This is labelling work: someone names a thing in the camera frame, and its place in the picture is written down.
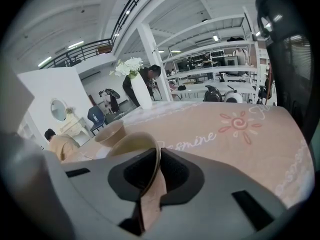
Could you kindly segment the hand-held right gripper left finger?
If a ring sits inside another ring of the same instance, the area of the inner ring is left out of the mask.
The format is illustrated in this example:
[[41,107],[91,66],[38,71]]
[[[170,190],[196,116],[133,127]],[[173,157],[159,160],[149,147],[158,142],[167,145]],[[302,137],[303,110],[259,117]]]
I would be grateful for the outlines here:
[[156,148],[67,164],[47,153],[45,162],[75,240],[130,240],[143,235],[141,198],[159,168]]

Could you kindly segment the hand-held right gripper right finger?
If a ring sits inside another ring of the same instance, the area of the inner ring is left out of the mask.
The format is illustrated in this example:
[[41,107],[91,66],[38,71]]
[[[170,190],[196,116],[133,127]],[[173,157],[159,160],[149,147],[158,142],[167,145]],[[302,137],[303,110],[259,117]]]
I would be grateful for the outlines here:
[[166,194],[147,240],[252,240],[285,212],[271,191],[232,165],[168,148]]

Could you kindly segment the brown ceramic bowl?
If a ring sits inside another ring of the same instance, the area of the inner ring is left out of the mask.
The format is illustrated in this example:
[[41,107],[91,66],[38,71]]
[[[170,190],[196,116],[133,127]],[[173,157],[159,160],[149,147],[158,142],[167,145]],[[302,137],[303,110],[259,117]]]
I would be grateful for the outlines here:
[[136,132],[117,142],[107,157],[123,159],[110,169],[109,186],[120,199],[137,202],[157,176],[161,149],[152,135]]
[[94,138],[100,145],[112,148],[117,142],[126,136],[124,121],[115,120],[104,127]]

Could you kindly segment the pink checked tablecloth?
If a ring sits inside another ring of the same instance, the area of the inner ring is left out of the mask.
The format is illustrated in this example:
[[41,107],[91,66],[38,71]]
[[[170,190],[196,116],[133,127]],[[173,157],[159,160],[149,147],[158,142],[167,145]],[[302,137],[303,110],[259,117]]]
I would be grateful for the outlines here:
[[176,211],[221,205],[246,191],[277,215],[305,201],[314,187],[314,167],[306,141],[282,107],[214,102],[157,102],[123,117],[126,138],[150,147],[74,163],[49,160],[57,196],[66,211],[88,212],[113,221],[127,217],[140,201],[134,177],[152,174],[158,159],[160,183],[149,199]]

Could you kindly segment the white vanity table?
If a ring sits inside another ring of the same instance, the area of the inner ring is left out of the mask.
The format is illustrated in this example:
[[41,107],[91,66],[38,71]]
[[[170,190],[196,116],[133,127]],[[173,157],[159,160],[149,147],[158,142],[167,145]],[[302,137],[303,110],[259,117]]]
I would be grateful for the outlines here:
[[82,117],[77,118],[71,114],[67,116],[61,125],[60,129],[58,130],[58,134],[70,136],[80,146],[88,142],[92,137],[85,120]]

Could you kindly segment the blue chair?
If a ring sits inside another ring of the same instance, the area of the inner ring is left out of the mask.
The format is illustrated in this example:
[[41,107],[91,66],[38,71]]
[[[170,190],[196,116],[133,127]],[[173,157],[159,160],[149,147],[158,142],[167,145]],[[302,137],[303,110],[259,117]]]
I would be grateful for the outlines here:
[[[93,119],[93,114],[98,118],[98,122],[95,122],[95,120]],[[104,113],[98,105],[95,105],[88,110],[87,119],[93,123],[90,131],[94,136],[96,135],[95,131],[99,132],[99,128],[103,128],[104,125],[108,124]]]

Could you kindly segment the dark clothes on rack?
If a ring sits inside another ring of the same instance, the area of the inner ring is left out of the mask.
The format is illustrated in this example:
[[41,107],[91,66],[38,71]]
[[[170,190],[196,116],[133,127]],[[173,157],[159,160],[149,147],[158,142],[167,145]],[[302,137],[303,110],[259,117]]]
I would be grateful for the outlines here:
[[104,112],[106,114],[115,114],[120,111],[118,99],[120,95],[113,89],[106,88],[98,93],[99,97],[103,99]]

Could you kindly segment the white round-window backpack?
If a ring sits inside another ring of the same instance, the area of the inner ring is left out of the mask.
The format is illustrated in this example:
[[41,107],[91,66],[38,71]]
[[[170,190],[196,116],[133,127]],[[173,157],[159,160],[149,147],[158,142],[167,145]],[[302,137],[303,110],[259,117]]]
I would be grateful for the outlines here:
[[223,99],[225,103],[243,103],[243,97],[237,90],[230,90],[225,93],[225,97]]

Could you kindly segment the black backpack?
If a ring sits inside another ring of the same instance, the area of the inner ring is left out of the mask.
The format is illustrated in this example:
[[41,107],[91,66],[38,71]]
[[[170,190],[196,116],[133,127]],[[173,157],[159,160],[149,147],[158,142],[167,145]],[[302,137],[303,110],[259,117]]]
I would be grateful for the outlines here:
[[211,85],[206,85],[207,91],[204,94],[204,102],[222,102],[223,98],[220,91]]

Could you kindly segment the white vase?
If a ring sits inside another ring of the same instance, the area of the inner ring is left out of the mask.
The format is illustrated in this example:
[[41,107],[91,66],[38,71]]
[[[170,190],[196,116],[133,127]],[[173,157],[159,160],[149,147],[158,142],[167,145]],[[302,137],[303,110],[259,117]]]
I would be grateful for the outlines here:
[[152,100],[146,83],[144,82],[141,74],[137,71],[130,79],[131,88],[133,90],[136,103],[143,110],[152,108]]

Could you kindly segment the white long table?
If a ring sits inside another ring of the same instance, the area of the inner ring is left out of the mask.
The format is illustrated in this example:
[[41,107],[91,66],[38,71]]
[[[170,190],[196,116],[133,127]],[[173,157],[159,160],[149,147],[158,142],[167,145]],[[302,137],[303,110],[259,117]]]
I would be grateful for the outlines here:
[[207,82],[199,84],[189,84],[180,86],[177,89],[171,91],[172,96],[182,98],[191,98],[194,95],[196,99],[204,100],[205,92],[208,90],[206,85],[213,86],[219,90],[222,95],[222,102],[224,102],[225,93],[231,90],[237,90],[242,95],[243,103],[247,103],[249,96],[252,95],[253,101],[256,101],[259,90],[256,86],[253,86],[250,82]]

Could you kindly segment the wooden coat stand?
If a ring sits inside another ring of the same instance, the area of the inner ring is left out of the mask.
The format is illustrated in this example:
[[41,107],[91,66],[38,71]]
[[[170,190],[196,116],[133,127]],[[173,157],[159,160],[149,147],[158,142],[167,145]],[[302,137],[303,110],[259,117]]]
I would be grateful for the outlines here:
[[265,80],[265,87],[264,87],[264,98],[266,99],[265,102],[267,102],[267,100],[269,100],[272,97],[272,84],[274,82],[274,73],[272,70],[272,67],[269,66],[269,70],[268,70],[268,75],[266,77]]

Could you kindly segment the white flower bouquet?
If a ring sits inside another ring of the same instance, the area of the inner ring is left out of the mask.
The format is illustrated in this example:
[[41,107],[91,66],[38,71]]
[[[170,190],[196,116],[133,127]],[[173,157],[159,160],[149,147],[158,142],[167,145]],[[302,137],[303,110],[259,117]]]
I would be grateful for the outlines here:
[[115,70],[111,70],[109,75],[115,75],[118,77],[125,76],[130,79],[134,79],[139,74],[142,63],[143,61],[140,57],[131,57],[126,61],[119,59]]

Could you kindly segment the white metal shelving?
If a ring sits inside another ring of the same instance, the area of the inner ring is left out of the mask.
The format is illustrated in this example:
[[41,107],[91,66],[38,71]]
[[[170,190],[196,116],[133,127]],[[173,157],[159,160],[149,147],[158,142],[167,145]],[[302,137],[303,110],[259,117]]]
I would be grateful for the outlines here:
[[[224,49],[233,49],[233,48],[255,48],[256,55],[258,56],[258,42],[252,40],[241,40],[241,41],[232,41],[232,42],[221,42],[216,44],[205,45],[203,47],[195,48],[189,50],[187,52],[183,52],[173,57],[169,57],[168,59],[164,60],[163,63],[168,62],[175,62],[180,60],[184,57],[192,57],[195,54],[199,54],[200,52],[216,52]],[[208,74],[208,73],[222,73],[222,72],[249,72],[249,73],[258,73],[258,69],[251,65],[222,65],[222,66],[215,66],[215,67],[202,67],[201,69],[196,68],[189,71],[185,71],[182,73],[176,73],[168,77],[167,79],[175,79],[175,78],[182,78],[185,76],[191,75],[199,75],[199,74]]]

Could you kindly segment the black mezzanine railing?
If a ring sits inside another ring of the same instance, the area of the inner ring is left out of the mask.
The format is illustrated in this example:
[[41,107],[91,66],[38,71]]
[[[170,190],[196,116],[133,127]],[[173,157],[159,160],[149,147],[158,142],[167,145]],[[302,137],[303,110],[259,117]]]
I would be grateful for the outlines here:
[[48,68],[59,68],[59,67],[72,67],[87,59],[96,57],[100,54],[108,54],[113,50],[115,41],[117,40],[120,32],[124,28],[126,21],[129,18],[130,13],[132,13],[137,7],[141,0],[128,0],[125,4],[124,9],[120,13],[116,24],[114,25],[113,31],[109,38],[96,40],[86,44],[80,44],[76,47],[70,48],[65,53],[50,59],[41,69]]

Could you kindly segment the black office chair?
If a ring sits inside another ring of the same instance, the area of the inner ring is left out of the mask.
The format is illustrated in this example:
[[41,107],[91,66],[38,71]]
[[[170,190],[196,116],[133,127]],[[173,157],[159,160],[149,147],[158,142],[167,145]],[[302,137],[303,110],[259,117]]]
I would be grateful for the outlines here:
[[291,0],[255,0],[257,26],[266,40],[278,105],[310,143],[320,119],[318,73],[311,36]]

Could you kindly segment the round wall mirror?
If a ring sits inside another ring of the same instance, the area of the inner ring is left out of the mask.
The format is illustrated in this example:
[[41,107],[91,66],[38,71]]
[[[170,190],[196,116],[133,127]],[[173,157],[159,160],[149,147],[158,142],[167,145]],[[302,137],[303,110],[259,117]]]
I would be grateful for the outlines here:
[[67,118],[66,106],[59,99],[53,99],[50,104],[52,116],[59,122],[64,122]]

